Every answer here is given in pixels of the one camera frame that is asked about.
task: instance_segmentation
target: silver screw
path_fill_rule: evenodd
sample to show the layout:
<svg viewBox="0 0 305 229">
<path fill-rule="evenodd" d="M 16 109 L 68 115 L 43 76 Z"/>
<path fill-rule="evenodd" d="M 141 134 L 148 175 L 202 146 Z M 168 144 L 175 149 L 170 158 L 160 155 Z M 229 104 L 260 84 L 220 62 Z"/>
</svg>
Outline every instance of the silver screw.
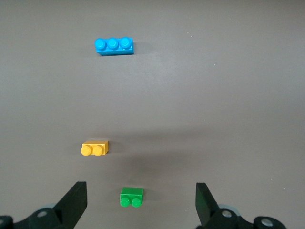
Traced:
<svg viewBox="0 0 305 229">
<path fill-rule="evenodd" d="M 227 210 L 222 211 L 222 215 L 224 217 L 227 217 L 227 218 L 231 218 L 232 217 L 232 213 L 227 211 Z"/>
<path fill-rule="evenodd" d="M 262 222 L 262 224 L 264 224 L 267 227 L 272 227 L 273 226 L 273 223 L 266 218 L 262 219 L 261 222 Z"/>
<path fill-rule="evenodd" d="M 47 214 L 46 211 L 41 211 L 40 213 L 37 214 L 37 217 L 44 217 Z"/>
</svg>

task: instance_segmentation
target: yellow block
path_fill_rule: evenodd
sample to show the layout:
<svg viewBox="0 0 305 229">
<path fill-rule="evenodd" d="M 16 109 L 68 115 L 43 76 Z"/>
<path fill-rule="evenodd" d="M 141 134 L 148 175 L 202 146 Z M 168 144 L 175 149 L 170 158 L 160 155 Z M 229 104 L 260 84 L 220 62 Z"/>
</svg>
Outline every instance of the yellow block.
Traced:
<svg viewBox="0 0 305 229">
<path fill-rule="evenodd" d="M 108 141 L 86 141 L 81 145 L 81 154 L 89 156 L 105 155 L 108 152 Z"/>
</svg>

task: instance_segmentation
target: gray surface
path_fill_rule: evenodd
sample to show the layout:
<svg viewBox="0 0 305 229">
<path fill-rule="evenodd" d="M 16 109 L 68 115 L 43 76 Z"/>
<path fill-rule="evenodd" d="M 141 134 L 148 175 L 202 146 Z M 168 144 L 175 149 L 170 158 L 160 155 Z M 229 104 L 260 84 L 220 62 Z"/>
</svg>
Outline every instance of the gray surface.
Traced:
<svg viewBox="0 0 305 229">
<path fill-rule="evenodd" d="M 0 215 L 87 181 L 81 228 L 193 229 L 195 183 L 304 228 L 304 1 L 1 1 Z M 98 37 L 135 55 L 100 57 Z M 108 138 L 109 154 L 80 154 Z M 122 187 L 145 189 L 122 208 Z"/>
</svg>

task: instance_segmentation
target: black mechanical part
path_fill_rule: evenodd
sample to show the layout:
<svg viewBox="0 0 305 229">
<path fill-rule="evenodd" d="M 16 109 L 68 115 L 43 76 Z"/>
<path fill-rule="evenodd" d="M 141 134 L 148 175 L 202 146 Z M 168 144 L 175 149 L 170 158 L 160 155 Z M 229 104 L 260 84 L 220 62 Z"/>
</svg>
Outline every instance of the black mechanical part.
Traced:
<svg viewBox="0 0 305 229">
<path fill-rule="evenodd" d="M 252 224 L 229 209 L 220 209 L 205 183 L 196 184 L 196 210 L 201 222 L 196 229 L 286 229 L 271 217 L 256 217 Z"/>
<path fill-rule="evenodd" d="M 0 216 L 0 229 L 73 229 L 87 208 L 87 184 L 76 182 L 53 207 L 35 211 L 13 223 L 11 216 Z"/>
</svg>

